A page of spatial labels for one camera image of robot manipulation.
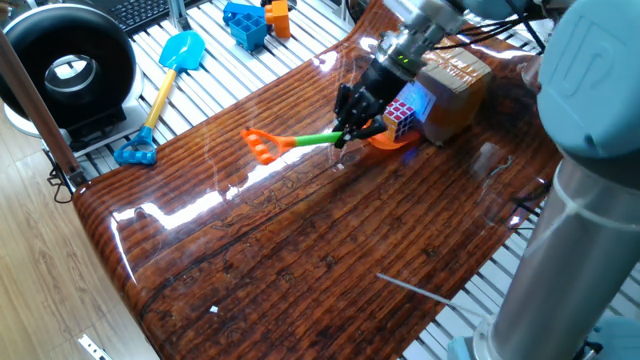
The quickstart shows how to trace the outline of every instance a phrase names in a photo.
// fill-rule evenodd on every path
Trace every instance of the wooden table surface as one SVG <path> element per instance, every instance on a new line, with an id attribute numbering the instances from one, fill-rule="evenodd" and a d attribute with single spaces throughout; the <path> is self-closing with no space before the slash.
<path id="1" fill-rule="evenodd" d="M 374 1 L 354 31 L 244 100 L 79 189 L 74 204 L 116 289 L 165 359 L 390 359 L 437 304 L 378 272 L 452 296 L 502 244 L 510 197 L 551 177 L 559 155 L 499 40 L 473 53 L 494 76 L 474 124 L 445 147 L 297 148 L 260 166 L 240 138 L 331 128 L 394 17 Z M 480 148 L 511 164 L 489 179 Z"/>

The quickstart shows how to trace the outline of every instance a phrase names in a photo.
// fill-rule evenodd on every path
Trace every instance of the black speaker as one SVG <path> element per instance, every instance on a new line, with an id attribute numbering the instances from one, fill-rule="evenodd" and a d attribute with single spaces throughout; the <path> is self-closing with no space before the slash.
<path id="1" fill-rule="evenodd" d="M 122 103 L 133 85 L 136 61 L 129 39 L 111 18 L 84 6 L 50 5 L 20 16 L 5 33 L 58 127 L 72 138 L 125 120 Z M 52 65 L 69 56 L 84 61 L 84 67 L 61 78 Z M 27 118 L 1 78 L 0 97 Z"/>

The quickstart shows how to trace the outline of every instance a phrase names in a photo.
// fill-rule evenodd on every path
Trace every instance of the metal grating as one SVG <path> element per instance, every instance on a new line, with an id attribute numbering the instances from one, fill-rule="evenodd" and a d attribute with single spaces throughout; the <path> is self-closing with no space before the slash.
<path id="1" fill-rule="evenodd" d="M 259 6 L 259 0 L 235 0 Z M 324 0 L 298 0 L 291 12 L 292 38 L 283 40 L 269 35 L 265 48 L 248 53 L 235 45 L 229 28 L 222 22 L 226 0 L 212 0 L 188 11 L 193 29 L 203 36 L 206 53 L 201 69 L 177 77 L 154 132 L 156 145 L 164 144 L 222 109 L 241 100 L 291 69 L 320 54 L 342 40 L 352 26 L 333 14 L 334 6 Z M 473 14 L 469 22 L 487 23 Z M 539 21 L 532 26 L 548 39 L 552 24 Z M 136 59 L 143 72 L 143 92 L 138 100 L 145 112 L 151 108 L 165 70 L 157 63 L 162 47 L 177 30 L 168 21 L 139 32 L 132 37 Z M 499 36 L 524 51 L 540 49 L 524 28 L 516 27 Z M 104 146 L 91 149 L 78 157 L 85 175 L 92 179 L 118 167 L 113 152 L 136 135 L 124 134 Z M 464 288 L 453 298 L 461 305 L 485 314 L 496 314 L 518 266 L 537 217 L 531 215 L 505 244 L 487 261 Z M 605 315 L 640 318 L 640 265 L 636 266 Z M 457 336 L 471 335 L 480 318 L 445 307 L 403 353 L 401 359 L 446 359 L 447 346 Z"/>
<path id="2" fill-rule="evenodd" d="M 533 232 L 530 229 L 535 227 L 537 220 L 535 215 L 526 219 L 520 226 L 521 230 L 516 230 L 507 239 L 452 301 L 485 316 L 497 314 Z M 603 314 L 613 315 L 640 321 L 640 264 L 636 265 Z M 449 341 L 458 336 L 471 336 L 481 320 L 447 306 L 407 347 L 401 359 L 446 360 Z"/>
<path id="3" fill-rule="evenodd" d="M 206 52 L 199 70 L 177 77 L 154 131 L 156 146 L 182 134 L 320 54 L 346 37 L 352 28 L 334 15 L 332 6 L 324 0 L 299 0 L 297 9 L 290 13 L 291 39 L 280 39 L 270 34 L 264 49 L 250 53 L 235 44 L 229 28 L 222 21 L 222 10 L 226 2 L 212 0 L 188 10 L 193 29 L 205 40 Z M 259 5 L 259 0 L 237 2 Z M 476 24 L 483 23 L 472 14 L 467 15 L 467 20 Z M 131 37 L 136 59 L 143 73 L 143 90 L 138 103 L 145 113 L 151 108 L 166 73 L 156 59 L 169 37 L 176 33 L 177 30 L 168 21 L 164 21 Z M 528 34 L 523 35 L 522 30 L 516 28 L 502 37 L 525 51 L 537 51 L 533 41 L 525 35 Z M 113 158 L 114 150 L 136 134 L 135 130 L 128 131 L 116 136 L 115 140 L 109 140 L 109 144 L 94 146 L 78 153 L 78 162 L 87 179 L 117 168 L 118 164 Z"/>

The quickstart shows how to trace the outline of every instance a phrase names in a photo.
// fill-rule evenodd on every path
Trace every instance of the keyboard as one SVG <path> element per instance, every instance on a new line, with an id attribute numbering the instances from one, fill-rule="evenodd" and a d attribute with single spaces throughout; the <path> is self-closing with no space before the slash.
<path id="1" fill-rule="evenodd" d="M 185 6 L 192 7 L 204 0 L 185 0 Z M 131 36 L 167 18 L 167 0 L 65 0 L 97 9 L 115 20 L 124 32 Z"/>

